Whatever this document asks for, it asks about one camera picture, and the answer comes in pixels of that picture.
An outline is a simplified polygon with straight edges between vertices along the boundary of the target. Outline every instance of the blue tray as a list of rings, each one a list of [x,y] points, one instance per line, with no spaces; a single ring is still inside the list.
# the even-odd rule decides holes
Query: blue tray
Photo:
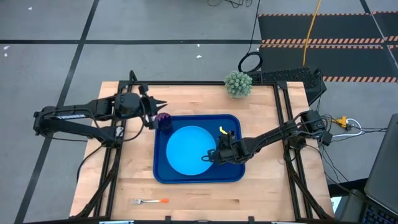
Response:
[[[220,126],[226,131],[234,130],[236,139],[241,139],[241,125],[235,116],[230,114],[188,115],[172,116],[172,119],[172,131],[165,133],[157,129],[155,132],[154,176],[157,181],[163,184],[234,182],[243,177],[244,164],[213,164],[204,173],[183,175],[172,168],[166,157],[166,147],[169,138],[174,131],[186,126],[204,128],[214,137],[216,143],[221,134]]]

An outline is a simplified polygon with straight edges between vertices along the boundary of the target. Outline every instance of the yellow cable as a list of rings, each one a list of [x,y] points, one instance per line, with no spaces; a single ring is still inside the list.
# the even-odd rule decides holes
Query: yellow cable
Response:
[[[320,5],[321,5],[321,0],[318,0],[317,8],[315,9],[315,13],[314,13],[313,16],[312,16],[312,21],[311,21],[310,29],[308,30],[308,33],[307,33],[307,39],[305,40],[304,56],[303,56],[303,67],[305,66],[305,56],[306,56],[306,54],[307,54],[308,40],[309,40],[309,38],[310,38],[312,26],[313,26],[313,23],[315,22],[315,18],[316,18],[317,14],[318,14],[318,9],[319,9],[319,6],[320,6]]]

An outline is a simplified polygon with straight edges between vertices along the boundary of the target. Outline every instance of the wooden table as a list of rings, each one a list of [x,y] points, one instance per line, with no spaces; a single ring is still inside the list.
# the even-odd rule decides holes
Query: wooden table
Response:
[[[118,82],[103,82],[99,97],[117,92]],[[294,116],[308,110],[302,83],[288,83]],[[243,137],[253,137],[278,127],[275,96],[271,86],[254,86],[250,96],[233,99],[223,86],[149,86],[149,95],[165,100],[161,111],[170,114],[232,114],[241,123]],[[285,113],[283,94],[280,91]],[[126,138],[141,127],[139,118],[126,124]],[[309,145],[317,146],[314,140]],[[85,156],[99,146],[89,140]],[[105,150],[86,161],[81,169],[70,215],[76,215],[98,188]],[[123,144],[112,219],[164,220],[224,220],[292,221],[294,213],[289,190],[288,174],[282,158],[282,142],[262,149],[246,163],[244,177],[232,183],[217,184],[161,184],[154,179],[154,131],[144,129],[135,140]],[[333,210],[318,152],[309,147],[302,150],[302,160],[309,191],[331,216]],[[297,188],[301,216],[305,216],[301,191]],[[108,193],[104,193],[106,204]],[[131,205],[130,200],[169,198],[169,203]]]

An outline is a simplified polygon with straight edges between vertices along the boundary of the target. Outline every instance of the light blue plate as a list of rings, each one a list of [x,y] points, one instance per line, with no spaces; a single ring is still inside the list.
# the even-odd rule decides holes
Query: light blue plate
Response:
[[[178,129],[170,137],[166,156],[170,165],[184,175],[198,175],[208,170],[212,162],[202,161],[207,150],[215,149],[216,143],[211,134],[198,126]]]

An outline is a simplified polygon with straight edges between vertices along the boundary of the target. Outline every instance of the white cable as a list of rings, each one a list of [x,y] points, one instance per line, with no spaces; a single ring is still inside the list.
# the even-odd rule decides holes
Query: white cable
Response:
[[[362,134],[362,127],[361,127],[361,125],[360,125],[360,123],[359,122],[357,122],[355,119],[353,119],[353,118],[348,118],[347,119],[347,121],[346,121],[346,123],[348,124],[348,121],[354,121],[357,125],[358,125],[358,129],[360,130],[360,132],[359,133],[356,133],[356,134],[337,134],[337,135],[334,135],[333,137],[335,138],[335,137],[343,137],[343,136],[359,136],[360,134]]]

